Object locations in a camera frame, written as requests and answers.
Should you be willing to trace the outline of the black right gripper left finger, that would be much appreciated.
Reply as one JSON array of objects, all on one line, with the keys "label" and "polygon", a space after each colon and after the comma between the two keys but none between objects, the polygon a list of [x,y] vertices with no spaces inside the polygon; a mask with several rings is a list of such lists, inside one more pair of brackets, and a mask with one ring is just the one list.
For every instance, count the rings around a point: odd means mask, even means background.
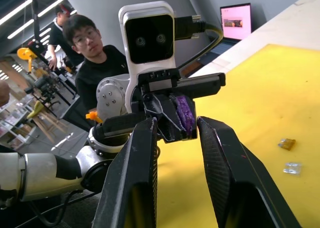
[{"label": "black right gripper left finger", "polygon": [[93,227],[156,227],[157,121],[138,123],[111,162]]}]

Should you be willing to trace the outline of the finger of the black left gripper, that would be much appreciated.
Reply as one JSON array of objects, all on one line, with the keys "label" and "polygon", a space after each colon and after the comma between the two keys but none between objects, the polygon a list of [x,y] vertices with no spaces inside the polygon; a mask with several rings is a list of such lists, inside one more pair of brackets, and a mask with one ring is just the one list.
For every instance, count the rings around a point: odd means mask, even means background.
[{"label": "finger of the black left gripper", "polygon": [[176,113],[183,127],[183,131],[185,131],[185,137],[183,139],[196,139],[197,124],[194,101],[183,94],[171,94],[170,99],[176,106]]},{"label": "finger of the black left gripper", "polygon": [[187,138],[174,102],[164,94],[149,93],[143,96],[143,105],[148,117],[157,120],[157,135],[165,143],[177,142]]}]

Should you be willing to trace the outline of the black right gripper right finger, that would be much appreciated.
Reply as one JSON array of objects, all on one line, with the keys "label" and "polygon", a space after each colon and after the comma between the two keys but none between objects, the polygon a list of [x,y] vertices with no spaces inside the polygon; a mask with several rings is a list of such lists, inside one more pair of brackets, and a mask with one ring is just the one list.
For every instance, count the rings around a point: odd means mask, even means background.
[{"label": "black right gripper right finger", "polygon": [[197,126],[219,227],[300,227],[266,167],[231,127],[203,116]]}]

